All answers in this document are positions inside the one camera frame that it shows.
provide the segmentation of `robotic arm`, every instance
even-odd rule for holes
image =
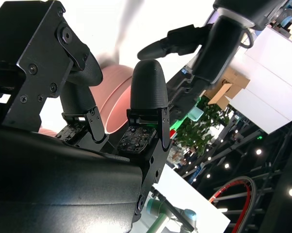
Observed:
[[[205,89],[215,84],[234,57],[248,29],[263,30],[286,0],[216,0],[214,9],[219,18],[202,28],[189,25],[169,31],[167,37],[154,42],[138,53],[138,58],[155,59],[176,52],[193,53],[199,45],[197,59],[192,67],[192,77],[171,80],[168,97],[171,124],[182,120],[195,106]]]

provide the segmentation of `cable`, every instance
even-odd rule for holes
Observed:
[[[249,31],[248,28],[245,29],[244,33],[247,34],[247,36],[248,36],[249,45],[241,43],[240,46],[245,48],[245,49],[250,49],[251,47],[254,46],[254,38],[253,38],[253,36],[252,36],[252,34],[251,34],[251,32]]]
[[[246,202],[245,205],[243,207],[243,210],[241,212],[241,215],[236,223],[236,226],[234,227],[234,233],[240,233],[242,231],[242,229],[244,228],[244,225],[246,223],[246,220],[248,219],[249,215],[251,214],[251,210],[254,207],[254,203],[255,203],[255,198],[256,198],[256,185],[255,182],[247,177],[247,176],[241,176],[241,177],[237,177],[229,182],[227,182],[226,184],[224,184],[210,199],[209,202],[213,202],[219,195],[222,194],[222,192],[226,191],[228,188],[235,186],[235,185],[239,185],[239,184],[244,184],[245,187],[247,186],[248,189],[249,187],[251,187],[251,192],[247,192],[247,198],[246,198]]]
[[[248,206],[249,206],[249,202],[250,202],[250,190],[249,190],[249,186],[247,184],[245,184],[246,190],[247,190],[247,197],[246,197],[246,202],[245,205],[243,207],[243,210],[238,218],[237,223],[235,224],[232,233],[236,233],[239,229],[240,224],[242,223],[243,219],[244,219],[244,215],[245,213],[248,211]]]

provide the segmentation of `person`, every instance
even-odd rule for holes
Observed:
[[[174,165],[186,165],[187,162],[184,159],[184,154],[181,151],[178,151],[174,147],[171,148],[169,155],[167,157],[167,161]]]

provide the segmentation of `pink object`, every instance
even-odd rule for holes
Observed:
[[[96,101],[106,133],[114,133],[127,121],[133,69],[113,65],[102,70],[103,81],[90,90]]]
[[[40,128],[38,132],[41,133],[41,134],[50,136],[50,137],[55,137],[57,135],[56,132],[54,132],[52,130],[47,130],[47,129],[44,129],[44,128]]]

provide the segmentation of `black cable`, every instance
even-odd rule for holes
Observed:
[[[247,34],[247,36],[248,36],[249,45],[246,45],[246,44],[241,43],[240,46],[243,47],[243,48],[245,48],[245,49],[250,49],[251,47],[254,46],[254,38],[253,38],[253,36],[252,36],[252,34],[251,34],[251,32],[249,31],[248,28],[245,29],[244,33]]]

